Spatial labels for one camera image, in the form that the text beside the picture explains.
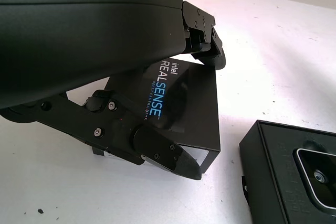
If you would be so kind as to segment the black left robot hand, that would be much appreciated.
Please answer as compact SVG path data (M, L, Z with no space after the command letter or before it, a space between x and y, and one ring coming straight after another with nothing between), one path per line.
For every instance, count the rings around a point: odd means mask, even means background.
M187 0L1 0L1 116L39 122L131 163L153 163L199 180L197 161L145 118L162 117L172 94L166 60L180 54L226 65L215 18ZM84 105L67 92L160 62L148 109L119 91L97 90Z

